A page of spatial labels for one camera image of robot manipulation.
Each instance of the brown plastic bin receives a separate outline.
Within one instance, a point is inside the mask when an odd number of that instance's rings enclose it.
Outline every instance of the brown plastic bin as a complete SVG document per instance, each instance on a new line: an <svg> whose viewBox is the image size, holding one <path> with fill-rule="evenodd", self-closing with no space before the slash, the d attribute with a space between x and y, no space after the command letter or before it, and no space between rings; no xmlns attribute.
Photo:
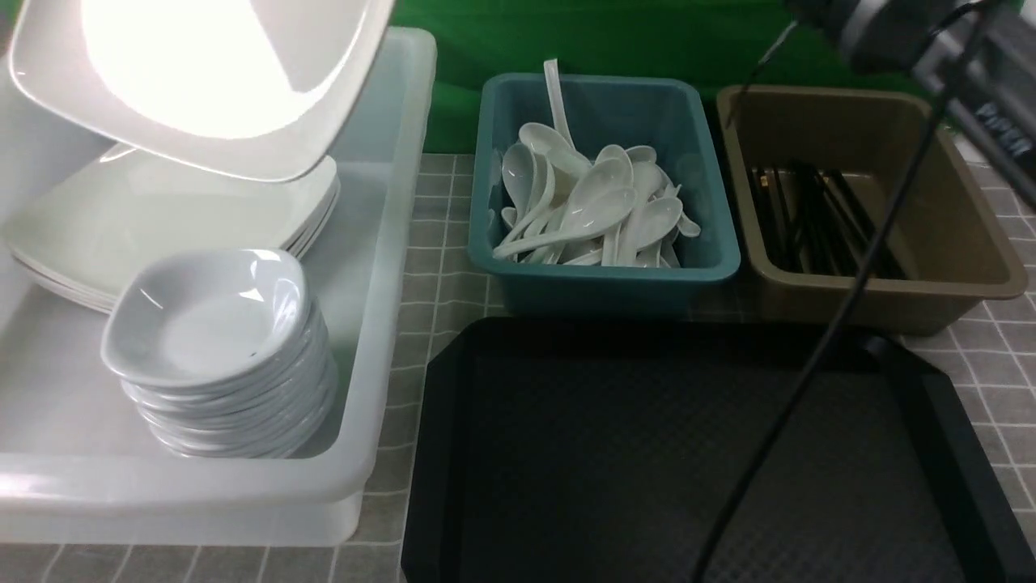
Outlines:
<svg viewBox="0 0 1036 583"><path fill-rule="evenodd" d="M721 120L740 90L719 93ZM876 224L928 112L921 99L885 91L756 86L745 95L723 141L748 258L761 280L761 318L829 322L852 278L790 272L771 262L746 168L800 159L840 170ZM889 247L909 279L872 279L853 324L933 334L980 301L1015 298L1028 285L1021 261L946 132L921 167Z"/></svg>

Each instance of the tiled countertop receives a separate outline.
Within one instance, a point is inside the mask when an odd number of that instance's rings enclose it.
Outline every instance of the tiled countertop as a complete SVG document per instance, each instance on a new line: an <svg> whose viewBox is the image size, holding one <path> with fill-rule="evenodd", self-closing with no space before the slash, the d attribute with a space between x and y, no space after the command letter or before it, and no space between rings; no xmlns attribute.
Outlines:
<svg viewBox="0 0 1036 583"><path fill-rule="evenodd" d="M397 583L425 363L468 324L505 314L467 260L470 155L426 155L418 181L380 447L356 534L337 549L0 546L2 583ZM1030 543L1036 543L1036 214L988 168L973 167L1030 271L1029 293L979 307L905 345L956 384ZM694 319L750 320L733 282Z"/></svg>

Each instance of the black serving tray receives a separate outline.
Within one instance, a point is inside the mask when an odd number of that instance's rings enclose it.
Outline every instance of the black serving tray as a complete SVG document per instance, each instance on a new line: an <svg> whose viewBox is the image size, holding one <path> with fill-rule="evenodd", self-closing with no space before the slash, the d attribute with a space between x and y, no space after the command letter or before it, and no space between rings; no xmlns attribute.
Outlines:
<svg viewBox="0 0 1036 583"><path fill-rule="evenodd" d="M479 322L428 368L409 583L687 582L815 328ZM847 334L724 535L720 582L1021 582L945 375Z"/></svg>

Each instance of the green backdrop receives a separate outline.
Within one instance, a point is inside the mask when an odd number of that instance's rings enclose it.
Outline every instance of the green backdrop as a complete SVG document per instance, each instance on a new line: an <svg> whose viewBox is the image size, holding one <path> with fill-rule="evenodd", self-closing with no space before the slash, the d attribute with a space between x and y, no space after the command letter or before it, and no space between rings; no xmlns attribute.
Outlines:
<svg viewBox="0 0 1036 583"><path fill-rule="evenodd" d="M18 0L0 0L13 20ZM787 25L780 0L398 0L393 23L438 41L426 148L473 151L483 83L505 71L671 77L707 97L741 82ZM761 82L912 88L899 77L860 78L819 35L800 30Z"/></svg>

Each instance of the blue basket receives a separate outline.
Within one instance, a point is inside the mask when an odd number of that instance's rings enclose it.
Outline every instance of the blue basket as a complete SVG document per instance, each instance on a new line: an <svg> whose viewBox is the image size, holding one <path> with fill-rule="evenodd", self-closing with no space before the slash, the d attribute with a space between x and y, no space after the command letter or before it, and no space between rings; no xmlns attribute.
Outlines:
<svg viewBox="0 0 1036 583"><path fill-rule="evenodd" d="M467 245L471 261L499 279L505 305L516 315L686 317L698 290L729 279L741 264L701 97L690 85L668 79L565 75L562 89L576 148L594 159L612 143L654 146L659 166L684 184L680 197L701 225L701 236L678 239L682 268L494 259L492 249L505 235L499 218L507 201L499 178L503 151L518 140L523 123L552 125L544 77L509 74L490 79L482 90Z"/></svg>

